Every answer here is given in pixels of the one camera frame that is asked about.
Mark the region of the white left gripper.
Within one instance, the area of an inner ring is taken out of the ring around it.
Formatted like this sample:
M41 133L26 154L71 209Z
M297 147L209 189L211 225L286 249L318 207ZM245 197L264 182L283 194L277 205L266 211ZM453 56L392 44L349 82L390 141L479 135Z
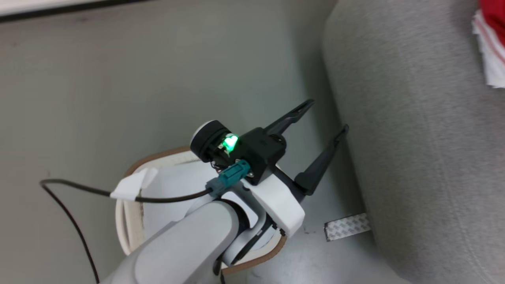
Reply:
M313 104L313 99L307 99L264 130L268 135L279 136L283 134L291 124L298 122ZM330 166L341 140L346 137L348 132L349 126L345 124L308 168L295 177L296 185L305 196L314 194L323 175ZM283 230L285 236L292 237L302 227L305 211L301 206L301 201L304 196L297 192L292 179L279 167L274 167L273 173L258 185L251 184L245 178L241 182L246 189L249 189L254 199L270 216L273 223L280 230Z

